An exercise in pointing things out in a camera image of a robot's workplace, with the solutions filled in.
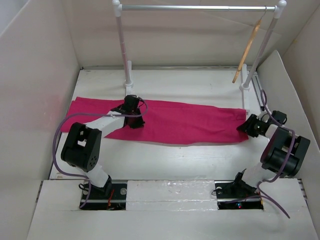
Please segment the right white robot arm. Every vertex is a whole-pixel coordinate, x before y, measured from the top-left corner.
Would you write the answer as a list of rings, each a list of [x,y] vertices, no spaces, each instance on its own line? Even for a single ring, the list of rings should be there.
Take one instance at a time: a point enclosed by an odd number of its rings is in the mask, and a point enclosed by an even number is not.
[[[309,149],[311,141],[303,136],[293,134],[285,127],[287,115],[274,110],[259,116],[251,114],[237,130],[248,136],[259,136],[268,139],[260,161],[257,165],[239,172],[233,183],[231,191],[237,197],[253,193],[258,184],[271,181],[279,177],[294,177],[300,170]]]

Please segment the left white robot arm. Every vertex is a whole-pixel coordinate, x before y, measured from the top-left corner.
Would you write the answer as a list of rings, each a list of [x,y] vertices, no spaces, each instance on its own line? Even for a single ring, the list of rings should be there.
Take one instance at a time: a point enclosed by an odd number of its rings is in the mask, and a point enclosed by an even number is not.
[[[98,164],[102,138],[126,126],[131,129],[142,128],[145,122],[140,107],[146,105],[142,98],[127,95],[122,104],[98,119],[71,125],[61,159],[84,172],[98,197],[107,198],[112,191],[111,177]]]

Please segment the pink trousers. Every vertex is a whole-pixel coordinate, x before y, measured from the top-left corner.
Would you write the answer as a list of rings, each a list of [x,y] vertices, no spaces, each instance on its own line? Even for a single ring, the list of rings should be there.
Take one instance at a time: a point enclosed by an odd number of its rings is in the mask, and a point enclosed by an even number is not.
[[[237,144],[249,138],[237,130],[246,121],[244,109],[149,99],[146,104],[141,107],[143,127],[126,126],[107,137],[172,145]]]

